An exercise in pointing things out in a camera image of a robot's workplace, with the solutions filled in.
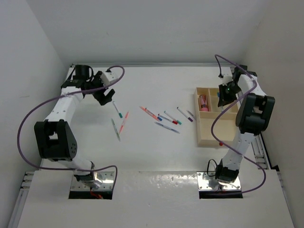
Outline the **red capped white marker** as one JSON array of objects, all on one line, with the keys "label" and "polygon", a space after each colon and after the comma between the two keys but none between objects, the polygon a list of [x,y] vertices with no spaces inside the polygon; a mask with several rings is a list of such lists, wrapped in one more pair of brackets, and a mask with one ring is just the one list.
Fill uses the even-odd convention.
[{"label": "red capped white marker", "polygon": [[179,124],[178,121],[177,121],[174,117],[172,117],[169,113],[167,113],[166,111],[164,111],[164,113],[165,113],[168,117],[170,117],[174,122],[176,122],[176,124]]}]

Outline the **pink eraser roll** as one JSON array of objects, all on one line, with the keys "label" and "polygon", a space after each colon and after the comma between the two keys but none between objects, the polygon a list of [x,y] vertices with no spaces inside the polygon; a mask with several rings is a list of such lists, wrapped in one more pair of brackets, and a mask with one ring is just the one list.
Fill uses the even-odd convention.
[{"label": "pink eraser roll", "polygon": [[202,112],[210,112],[211,109],[208,104],[208,97],[206,95],[199,95],[198,97],[199,109]]}]

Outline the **clear blue ballpoint pen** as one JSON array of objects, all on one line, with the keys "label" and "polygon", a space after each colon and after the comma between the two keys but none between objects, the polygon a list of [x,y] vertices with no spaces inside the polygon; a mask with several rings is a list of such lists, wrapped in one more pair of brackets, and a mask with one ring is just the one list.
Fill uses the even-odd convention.
[{"label": "clear blue ballpoint pen", "polygon": [[165,128],[165,129],[167,129],[167,130],[170,130],[170,131],[172,131],[172,132],[174,132],[174,133],[180,134],[179,131],[177,131],[177,130],[175,130],[175,129],[173,129],[173,128],[170,128],[170,127],[168,127],[168,126],[166,126],[166,125],[163,125],[163,124],[158,123],[158,122],[154,122],[154,123],[155,123],[156,125],[160,126],[160,127],[163,127],[163,128]]}]

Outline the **orange highlighter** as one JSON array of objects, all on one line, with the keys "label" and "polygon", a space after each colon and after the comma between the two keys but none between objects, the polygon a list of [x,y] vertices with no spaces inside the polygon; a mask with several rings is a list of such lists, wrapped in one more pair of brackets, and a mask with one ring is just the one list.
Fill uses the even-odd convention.
[{"label": "orange highlighter", "polygon": [[124,117],[124,119],[123,119],[123,122],[122,122],[121,127],[120,127],[120,130],[119,130],[119,134],[121,134],[121,132],[123,131],[123,128],[124,128],[124,126],[125,126],[125,123],[126,123],[126,121],[127,121],[128,116],[129,116],[129,111],[126,113],[126,115],[125,115],[125,117]]}]

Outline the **light blue capped marker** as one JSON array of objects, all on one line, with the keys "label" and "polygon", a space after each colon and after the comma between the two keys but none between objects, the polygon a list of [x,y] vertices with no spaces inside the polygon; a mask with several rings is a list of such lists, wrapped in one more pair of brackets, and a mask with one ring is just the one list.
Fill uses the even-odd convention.
[{"label": "light blue capped marker", "polygon": [[[217,92],[217,97],[218,97],[218,101],[220,102],[220,93],[219,93],[219,92]],[[219,108],[220,108],[220,111],[221,111],[221,112],[224,111],[223,106],[220,106]]]}]

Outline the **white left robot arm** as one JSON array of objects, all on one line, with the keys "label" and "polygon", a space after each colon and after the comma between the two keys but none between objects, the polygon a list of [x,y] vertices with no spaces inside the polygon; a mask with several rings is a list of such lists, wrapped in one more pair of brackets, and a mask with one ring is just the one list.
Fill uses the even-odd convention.
[{"label": "white left robot arm", "polygon": [[69,125],[86,94],[92,94],[103,106],[111,102],[115,94],[113,89],[108,94],[105,91],[119,80],[121,78],[110,68],[95,73],[88,65],[74,66],[61,86],[61,95],[51,113],[34,125],[40,157],[73,170],[78,182],[93,189],[103,183],[100,172],[95,171],[92,161],[78,153],[77,141]]}]

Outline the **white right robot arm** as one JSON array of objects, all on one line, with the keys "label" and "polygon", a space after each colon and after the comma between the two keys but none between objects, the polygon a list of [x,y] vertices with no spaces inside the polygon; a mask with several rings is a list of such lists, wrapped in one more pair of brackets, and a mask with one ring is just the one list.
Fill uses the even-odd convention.
[{"label": "white right robot arm", "polygon": [[218,107],[234,103],[237,95],[240,98],[240,108],[235,120],[237,133],[215,171],[215,179],[229,183],[238,177],[241,161],[249,145],[267,129],[276,100],[263,92],[257,82],[256,73],[247,71],[245,65],[235,67],[231,78],[222,78]]}]

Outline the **orange highlighter pen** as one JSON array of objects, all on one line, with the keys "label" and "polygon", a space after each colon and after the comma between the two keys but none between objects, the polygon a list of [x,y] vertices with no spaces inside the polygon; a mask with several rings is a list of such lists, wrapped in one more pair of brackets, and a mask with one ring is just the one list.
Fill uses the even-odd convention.
[{"label": "orange highlighter pen", "polygon": [[155,119],[156,121],[162,121],[162,119],[158,116],[156,116],[155,114],[153,114],[151,111],[149,111],[147,108],[140,106],[140,108],[145,111],[149,116],[151,116],[153,119]]}]

